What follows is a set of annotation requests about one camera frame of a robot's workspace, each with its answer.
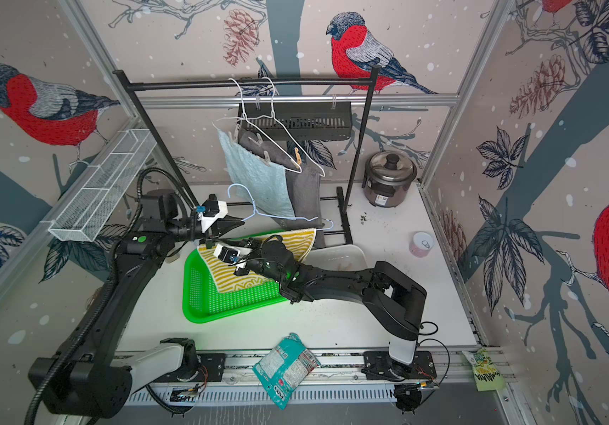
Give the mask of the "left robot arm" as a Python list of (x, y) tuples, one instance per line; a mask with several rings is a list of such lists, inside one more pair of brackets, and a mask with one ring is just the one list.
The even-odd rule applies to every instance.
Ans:
[(56, 353), (31, 366), (35, 394), (24, 421), (33, 424), (41, 405), (52, 414), (111, 418), (130, 395), (163, 375), (195, 377), (202, 367), (191, 339), (167, 338), (116, 363), (119, 340), (140, 295), (176, 244), (209, 243), (243, 223), (215, 196), (190, 208), (172, 189), (142, 195), (125, 235), (111, 248), (111, 272), (99, 295)]

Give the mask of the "silver rice cooker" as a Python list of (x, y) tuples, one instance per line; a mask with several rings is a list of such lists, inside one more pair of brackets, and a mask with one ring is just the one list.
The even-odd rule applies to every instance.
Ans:
[(418, 168), (402, 152), (377, 152), (365, 164), (362, 189), (371, 205), (393, 208), (405, 201)]

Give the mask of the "teal snack packet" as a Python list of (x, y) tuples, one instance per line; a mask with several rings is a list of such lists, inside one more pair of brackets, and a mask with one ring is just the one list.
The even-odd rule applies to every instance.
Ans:
[(272, 403), (284, 410), (295, 389), (320, 361), (295, 333), (285, 336), (252, 368)]

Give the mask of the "green yellow label card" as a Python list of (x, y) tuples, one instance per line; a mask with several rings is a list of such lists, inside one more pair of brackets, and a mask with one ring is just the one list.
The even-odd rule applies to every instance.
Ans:
[(463, 356), (472, 368), (477, 391), (504, 389), (506, 381), (485, 348), (481, 348), (477, 352), (463, 352)]

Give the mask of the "white plastic tray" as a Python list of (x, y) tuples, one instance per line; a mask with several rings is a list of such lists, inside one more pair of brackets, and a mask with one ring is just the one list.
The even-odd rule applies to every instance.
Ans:
[(312, 250), (303, 263), (333, 271), (360, 271), (369, 267), (366, 255), (354, 244)]

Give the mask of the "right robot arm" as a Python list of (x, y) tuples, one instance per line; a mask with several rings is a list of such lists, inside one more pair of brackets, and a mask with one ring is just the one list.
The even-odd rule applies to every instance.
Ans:
[(391, 336), (410, 345), (407, 352), (389, 348), (379, 359), (368, 359), (362, 373), (368, 379), (402, 382), (417, 375), (414, 366), (427, 290), (387, 261), (359, 271), (334, 271), (295, 259), (282, 237), (249, 238), (220, 248), (215, 256), (235, 268), (237, 276), (250, 272), (279, 285), (279, 294), (295, 304), (332, 299), (366, 307)]

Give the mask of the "dark grey towel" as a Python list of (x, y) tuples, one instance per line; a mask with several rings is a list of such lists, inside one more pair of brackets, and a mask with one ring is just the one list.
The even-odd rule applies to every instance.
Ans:
[[(255, 134), (251, 131), (239, 131), (239, 144), (252, 154), (264, 158), (263, 152), (269, 152), (272, 163), (281, 166), (290, 166), (290, 161), (275, 145), (264, 141), (261, 146), (255, 144)], [(304, 217), (303, 220), (285, 220), (274, 218), (274, 221), (284, 230), (300, 230), (301, 228), (323, 228), (320, 209), (320, 176), (318, 168), (310, 163), (303, 162), (303, 172), (298, 175), (285, 172), (285, 182), (288, 191), (288, 199), (294, 211), (288, 217)]]

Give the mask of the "yellow striped towel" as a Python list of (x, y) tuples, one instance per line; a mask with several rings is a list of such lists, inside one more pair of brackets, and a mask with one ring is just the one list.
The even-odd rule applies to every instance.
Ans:
[[(304, 230), (283, 231), (257, 236), (256, 239), (263, 241), (270, 236), (282, 237), (283, 244), (293, 253), (295, 260), (302, 261), (307, 257), (313, 247), (316, 230), (308, 228)], [(230, 260), (229, 263), (225, 263), (215, 255), (215, 251), (218, 249), (219, 244), (211, 249), (201, 245), (197, 249), (197, 252), (202, 259), (201, 264), (212, 277), (210, 286), (216, 289), (220, 294), (247, 290), (268, 282), (266, 277), (259, 276), (251, 271), (248, 272), (247, 276), (236, 276), (235, 267), (232, 267), (233, 262)]]

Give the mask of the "green plastic basket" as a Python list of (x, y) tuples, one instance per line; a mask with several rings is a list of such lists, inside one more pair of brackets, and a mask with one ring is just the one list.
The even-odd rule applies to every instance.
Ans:
[(279, 283), (254, 272), (237, 276), (204, 245), (186, 259), (182, 310), (190, 322), (213, 322), (285, 300)]

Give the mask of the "pink cup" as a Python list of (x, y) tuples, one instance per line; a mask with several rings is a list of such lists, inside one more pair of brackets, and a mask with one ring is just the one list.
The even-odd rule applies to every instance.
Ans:
[(435, 239), (426, 231), (417, 231), (412, 235), (409, 251), (416, 258), (425, 258), (434, 248)]

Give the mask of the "light blue towel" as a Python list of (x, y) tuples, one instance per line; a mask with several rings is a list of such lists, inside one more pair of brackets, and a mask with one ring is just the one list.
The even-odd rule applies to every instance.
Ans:
[(246, 189), (252, 195), (256, 208), (260, 212), (279, 217), (288, 217), (294, 211), (288, 199), (288, 191), (285, 182), (285, 172), (277, 170), (275, 174), (258, 171), (254, 174), (239, 174), (235, 177), (236, 182), (242, 185), (237, 191), (241, 196), (247, 194)]

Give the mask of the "orange clothespin on grey towel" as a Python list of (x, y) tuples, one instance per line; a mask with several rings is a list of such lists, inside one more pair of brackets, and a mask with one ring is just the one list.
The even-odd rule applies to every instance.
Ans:
[(300, 171), (302, 171), (302, 164), (303, 164), (303, 161), (302, 161), (302, 158), (301, 158), (301, 155), (300, 155), (299, 149), (298, 149), (297, 147), (295, 147), (294, 152), (295, 152), (295, 153), (294, 153), (294, 158), (295, 158), (295, 162), (297, 163), (297, 167), (298, 167), (298, 169), (299, 169)]

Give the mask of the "black perforated wall basket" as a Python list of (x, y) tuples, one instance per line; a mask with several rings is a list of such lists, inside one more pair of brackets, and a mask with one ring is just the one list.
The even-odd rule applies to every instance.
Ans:
[[(271, 104), (245, 104), (249, 118), (260, 115), (270, 116)], [(297, 141), (343, 141), (351, 137), (352, 110), (350, 103), (317, 102), (317, 103), (276, 103), (276, 118), (281, 121)], [(247, 124), (242, 128), (249, 130)], [(274, 140), (285, 141), (288, 136), (279, 132)]]

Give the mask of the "black clothes rack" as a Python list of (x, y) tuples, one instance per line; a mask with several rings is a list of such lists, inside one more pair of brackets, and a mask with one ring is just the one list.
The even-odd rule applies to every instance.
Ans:
[[(241, 90), (243, 90), (243, 88), (246, 88), (246, 87), (257, 87), (257, 86), (261, 87), (261, 86), (271, 85), (271, 87), (274, 88), (274, 95), (276, 94), (276, 91), (277, 91), (275, 87), (279, 86), (279, 85), (300, 85), (300, 86), (313, 86), (313, 85), (316, 85), (316, 86), (350, 85), (350, 86), (352, 86), (352, 85), (356, 85), (356, 86), (360, 86), (360, 87), (366, 87), (367, 91), (366, 91), (366, 98), (365, 98), (365, 103), (364, 103), (364, 111), (363, 111), (363, 115), (362, 115), (360, 129), (359, 129), (359, 132), (357, 133), (357, 141), (359, 142), (359, 146), (357, 147), (357, 152), (356, 152), (355, 157), (352, 162), (349, 180), (347, 183), (347, 191), (345, 192), (345, 195), (343, 198), (342, 187), (337, 187), (336, 188), (336, 198), (331, 198), (331, 197), (322, 198), (322, 200), (332, 200), (332, 199), (337, 200), (339, 214), (340, 214), (340, 218), (341, 218), (341, 227), (342, 227), (342, 230), (323, 230), (323, 233), (325, 236), (343, 235), (345, 244), (354, 244), (353, 238), (352, 238), (352, 233), (351, 233), (351, 228), (350, 228), (350, 221), (349, 221), (349, 217), (347, 214), (347, 209), (349, 206), (353, 182), (355, 180), (355, 175), (357, 172), (357, 165), (359, 164), (360, 148), (362, 146), (363, 139), (366, 134), (366, 125), (367, 125), (367, 121), (368, 121), (369, 112), (371, 110), (373, 95), (375, 94), (376, 83), (379, 78), (379, 72), (380, 72), (380, 67), (378, 67), (378, 66), (372, 67), (370, 77), (366, 78), (366, 79), (332, 79), (332, 78), (316, 79), (316, 78), (300, 77), (297, 79), (290, 79), (290, 80), (281, 79), (281, 78), (272, 80), (272, 79), (268, 78), (267, 76), (265, 76), (262, 79), (245, 79), (245, 78), (243, 78), (240, 80), (229, 79), (226, 81), (217, 80), (217, 81), (171, 81), (170, 83), (133, 83), (132, 81), (129, 80), (129, 78), (125, 74), (125, 71), (118, 70), (118, 69), (112, 71), (112, 73), (118, 80), (119, 85), (125, 91), (127, 96), (130, 97), (131, 103), (136, 110), (138, 118), (140, 119), (141, 122), (143, 122), (143, 124), (146, 125), (147, 129), (150, 131), (151, 135), (153, 136), (153, 138), (155, 139), (155, 141), (157, 143), (157, 148), (159, 148), (159, 150), (164, 155), (164, 159), (159, 160), (159, 161), (164, 161), (164, 162), (160, 162), (160, 163), (166, 164), (166, 166), (169, 166), (169, 168), (171, 168), (171, 170), (173, 170), (173, 173), (175, 173), (177, 181), (179, 181), (181, 183), (182, 188), (183, 188), (183, 189), (178, 189), (178, 191), (181, 191), (181, 193), (189, 196), (190, 201), (193, 206), (199, 205), (198, 201), (196, 199), (196, 196), (194, 195), (194, 192), (192, 191), (192, 189), (190, 189), (190, 187), (186, 181), (186, 178), (182, 175), (179, 167), (177, 166), (176, 162), (173, 159), (173, 156), (171, 155), (171, 152), (169, 151), (166, 144), (162, 140), (162, 136), (160, 136), (155, 124), (150, 119), (150, 116), (148, 115), (145, 107), (143, 106), (142, 102), (140, 101), (139, 97), (137, 96), (138, 92), (152, 91), (152, 90), (218, 89), (218, 88), (229, 88), (229, 87), (235, 86), (236, 88), (239, 89), (240, 94), (241, 94), (239, 97), (239, 100), (240, 100), (239, 106), (236, 106), (236, 107), (238, 107), (240, 111), (243, 111), (244, 113), (246, 113), (246, 107), (243, 106), (243, 104), (245, 103), (245, 99), (247, 99), (247, 97), (244, 97), (243, 92), (241, 91)], [(295, 111), (295, 109), (294, 109), (295, 106), (293, 106), (294, 104), (304, 104), (304, 103), (311, 103), (311, 102), (327, 102), (326, 100), (321, 100), (321, 101), (318, 101), (315, 99), (311, 100), (311, 99), (309, 99), (309, 97), (305, 97), (305, 96), (295, 96), (295, 97), (276, 96), (276, 97), (274, 97), (274, 99), (278, 100), (279, 103), (288, 104), (289, 105), (288, 108), (292, 109), (293, 111)]]

